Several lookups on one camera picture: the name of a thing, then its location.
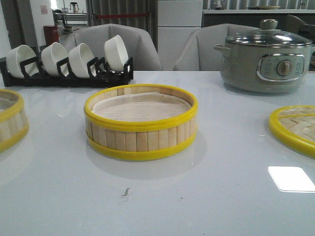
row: red stripe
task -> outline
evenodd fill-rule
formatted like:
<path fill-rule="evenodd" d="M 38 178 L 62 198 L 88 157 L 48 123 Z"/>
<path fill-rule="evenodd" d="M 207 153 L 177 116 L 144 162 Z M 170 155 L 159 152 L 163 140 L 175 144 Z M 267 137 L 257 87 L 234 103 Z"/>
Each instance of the red stripe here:
<path fill-rule="evenodd" d="M 97 19 L 118 19 L 118 18 L 135 18 L 135 17 L 146 17 L 149 13 L 140 14 L 122 14 L 122 15 L 96 15 Z"/>

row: white cabinet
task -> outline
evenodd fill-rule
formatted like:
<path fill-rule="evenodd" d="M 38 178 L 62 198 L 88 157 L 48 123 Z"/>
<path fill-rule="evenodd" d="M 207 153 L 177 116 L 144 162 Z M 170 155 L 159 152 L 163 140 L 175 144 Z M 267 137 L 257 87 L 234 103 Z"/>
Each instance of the white cabinet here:
<path fill-rule="evenodd" d="M 201 28 L 202 0 L 159 0 L 157 52 L 163 70 L 174 63 L 190 33 Z"/>

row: control panel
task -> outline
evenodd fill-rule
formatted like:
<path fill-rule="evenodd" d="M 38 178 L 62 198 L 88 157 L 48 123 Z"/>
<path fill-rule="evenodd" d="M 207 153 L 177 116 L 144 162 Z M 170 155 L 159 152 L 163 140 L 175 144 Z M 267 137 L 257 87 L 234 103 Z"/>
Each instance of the control panel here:
<path fill-rule="evenodd" d="M 262 80 L 287 82 L 298 79 L 304 70 L 302 54 L 267 54 L 257 67 L 257 75 Z"/>

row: lid knob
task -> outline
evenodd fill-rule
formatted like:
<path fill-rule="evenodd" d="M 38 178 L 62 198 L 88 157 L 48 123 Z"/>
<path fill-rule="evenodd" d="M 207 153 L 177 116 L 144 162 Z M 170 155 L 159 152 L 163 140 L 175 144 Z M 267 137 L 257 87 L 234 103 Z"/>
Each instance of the lid knob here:
<path fill-rule="evenodd" d="M 274 19 L 264 19 L 260 21 L 260 28 L 262 30 L 274 30 L 278 25 L 278 21 Z"/>

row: pot handle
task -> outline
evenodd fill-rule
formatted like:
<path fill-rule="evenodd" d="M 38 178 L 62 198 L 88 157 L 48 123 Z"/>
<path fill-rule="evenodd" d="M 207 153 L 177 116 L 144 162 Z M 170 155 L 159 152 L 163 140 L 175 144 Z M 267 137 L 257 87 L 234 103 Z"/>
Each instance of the pot handle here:
<path fill-rule="evenodd" d="M 222 44 L 216 44 L 213 48 L 217 51 L 222 52 L 222 55 L 227 58 L 231 55 L 231 49 L 223 46 Z"/>

